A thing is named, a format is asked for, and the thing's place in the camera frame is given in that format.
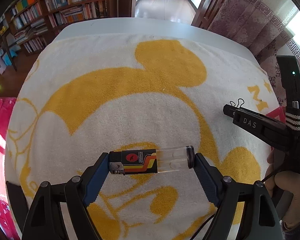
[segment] purple floral curtain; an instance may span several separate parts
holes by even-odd
[[[276,60],[287,47],[300,67],[300,49],[285,28],[298,12],[291,0],[225,0],[208,28],[247,47],[269,77],[280,105],[286,105]]]

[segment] white and yellow towel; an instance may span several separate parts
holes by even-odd
[[[9,156],[29,204],[42,181],[66,182],[111,150],[193,145],[223,175],[253,183],[270,147],[223,114],[238,98],[263,114],[278,107],[259,66],[207,45],[128,34],[53,42],[19,94]],[[215,211],[193,170],[109,175],[88,210],[104,240],[189,239]]]

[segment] transparent lighter body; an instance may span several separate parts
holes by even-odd
[[[189,146],[156,150],[158,173],[188,170],[188,155],[192,152]]]

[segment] human hand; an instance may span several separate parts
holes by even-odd
[[[267,158],[269,167],[266,176],[273,171],[274,156],[273,152]],[[300,174],[293,171],[282,171],[265,181],[266,189],[272,197],[274,186],[277,185],[283,190],[293,193],[293,199],[286,214],[282,218],[287,229],[292,229],[300,223]]]

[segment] lighter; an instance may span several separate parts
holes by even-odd
[[[193,167],[192,146],[109,152],[109,170],[112,174],[159,173]]]

